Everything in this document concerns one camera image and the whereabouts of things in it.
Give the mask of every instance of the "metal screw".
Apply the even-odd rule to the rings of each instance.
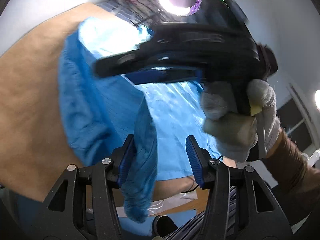
[[[102,163],[105,164],[105,165],[110,164],[111,163],[111,159],[105,158],[105,159],[102,160]]]
[[[247,172],[254,172],[254,168],[252,166],[246,166],[245,170]]]
[[[213,164],[213,165],[218,165],[220,163],[220,161],[211,159],[210,163]]]
[[[68,171],[74,171],[76,169],[76,166],[74,164],[70,164],[67,169]]]

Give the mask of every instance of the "black clamp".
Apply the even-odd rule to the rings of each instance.
[[[194,136],[187,137],[186,150],[196,182],[202,189],[210,189],[197,240],[292,238],[279,203],[252,166],[243,170],[227,167],[200,148]],[[236,221],[233,234],[226,236],[230,186],[236,187]]]
[[[122,147],[96,165],[84,168],[69,165],[44,200],[31,229],[32,239],[122,239],[112,189],[125,182],[135,155],[130,134]],[[94,234],[87,227],[87,185],[92,186]]]

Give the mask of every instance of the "blue fabric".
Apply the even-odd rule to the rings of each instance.
[[[92,75],[90,66],[97,58],[136,49],[149,38],[147,29],[89,18],[66,39],[58,75],[64,130],[84,165],[101,161],[134,134],[137,157],[121,190],[125,212],[137,222],[147,216],[155,179],[192,175],[185,150],[188,135],[194,135],[212,157],[220,156],[214,138],[202,131],[199,84],[134,86],[123,76]]]
[[[120,147],[129,133],[134,134],[138,154],[121,190],[127,216],[143,222],[156,178],[156,130],[143,92],[122,76],[94,78],[87,63],[92,61],[78,32],[70,35],[61,53],[58,76],[68,143],[84,165],[92,165]]]

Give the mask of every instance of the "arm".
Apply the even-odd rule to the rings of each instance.
[[[283,129],[262,161],[279,183],[273,193],[290,223],[293,225],[309,215],[320,200],[320,170],[307,166]]]

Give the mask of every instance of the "hand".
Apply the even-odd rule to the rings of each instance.
[[[225,96],[225,91],[221,92],[221,84],[212,83],[202,93],[201,107],[206,115],[203,129],[215,137],[216,148],[221,155],[244,162],[258,140],[257,121],[254,117],[230,112],[234,108],[230,106],[230,100],[222,96]],[[247,95],[251,105],[262,107],[268,152],[280,132],[280,121],[276,117],[276,94],[268,83],[253,80],[247,87]]]

